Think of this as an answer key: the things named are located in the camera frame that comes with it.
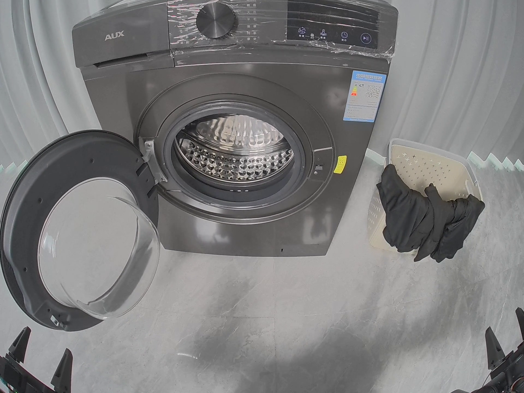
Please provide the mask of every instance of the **qr code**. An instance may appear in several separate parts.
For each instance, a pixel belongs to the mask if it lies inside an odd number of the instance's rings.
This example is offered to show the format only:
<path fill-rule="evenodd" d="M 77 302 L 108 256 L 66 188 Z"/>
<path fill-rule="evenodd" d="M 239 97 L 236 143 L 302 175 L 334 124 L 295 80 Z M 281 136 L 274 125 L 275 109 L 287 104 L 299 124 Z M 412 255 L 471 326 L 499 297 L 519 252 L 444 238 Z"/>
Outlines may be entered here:
<path fill-rule="evenodd" d="M 366 97 L 371 97 L 372 99 L 378 99 L 380 97 L 380 91 L 382 86 L 377 86 L 376 84 L 370 84 L 367 87 Z"/>

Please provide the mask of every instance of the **white curtain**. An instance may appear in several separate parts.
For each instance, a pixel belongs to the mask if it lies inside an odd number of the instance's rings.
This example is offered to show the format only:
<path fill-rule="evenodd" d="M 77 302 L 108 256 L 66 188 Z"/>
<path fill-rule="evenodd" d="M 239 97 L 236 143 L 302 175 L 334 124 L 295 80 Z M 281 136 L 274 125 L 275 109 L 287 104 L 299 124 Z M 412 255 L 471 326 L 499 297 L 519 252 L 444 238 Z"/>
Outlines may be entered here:
<path fill-rule="evenodd" d="M 115 1 L 0 0 L 0 182 L 60 135 L 100 127 L 71 29 Z M 370 149 L 402 137 L 524 161 L 524 0 L 387 1 L 397 45 Z"/>

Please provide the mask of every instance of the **yellow sticker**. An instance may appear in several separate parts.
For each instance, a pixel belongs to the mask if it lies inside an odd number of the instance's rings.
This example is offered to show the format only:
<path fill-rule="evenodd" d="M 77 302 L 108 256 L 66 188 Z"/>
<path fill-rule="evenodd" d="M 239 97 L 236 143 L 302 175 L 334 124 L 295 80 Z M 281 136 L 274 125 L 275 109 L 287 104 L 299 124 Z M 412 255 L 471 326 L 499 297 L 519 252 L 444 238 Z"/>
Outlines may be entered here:
<path fill-rule="evenodd" d="M 347 156 L 338 156 L 337 165 L 335 166 L 335 170 L 333 170 L 334 174 L 341 174 L 344 171 L 346 160 Z"/>

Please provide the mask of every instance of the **black clothing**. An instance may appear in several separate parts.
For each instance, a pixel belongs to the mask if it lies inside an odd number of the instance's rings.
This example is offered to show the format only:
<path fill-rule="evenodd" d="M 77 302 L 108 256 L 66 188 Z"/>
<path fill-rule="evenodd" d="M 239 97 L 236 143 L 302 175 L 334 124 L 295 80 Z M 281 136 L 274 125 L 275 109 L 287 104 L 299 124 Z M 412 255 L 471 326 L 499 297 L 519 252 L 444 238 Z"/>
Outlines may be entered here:
<path fill-rule="evenodd" d="M 485 206 L 473 195 L 443 201 L 433 184 L 424 189 L 426 198 L 410 189 L 393 165 L 384 168 L 377 188 L 386 212 L 384 239 L 399 252 L 418 248 L 415 262 L 426 256 L 437 262 L 453 258 Z"/>

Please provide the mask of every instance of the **program selector knob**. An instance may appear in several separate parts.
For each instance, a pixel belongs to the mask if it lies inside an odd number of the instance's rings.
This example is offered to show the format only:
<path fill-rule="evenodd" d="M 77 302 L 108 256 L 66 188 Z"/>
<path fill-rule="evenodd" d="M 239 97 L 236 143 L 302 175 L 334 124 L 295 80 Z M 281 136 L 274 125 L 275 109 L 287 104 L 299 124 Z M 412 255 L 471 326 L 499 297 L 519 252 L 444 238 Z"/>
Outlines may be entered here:
<path fill-rule="evenodd" d="M 235 27 L 235 14 L 224 3 L 209 3 L 199 10 L 196 27 L 208 38 L 221 38 Z"/>

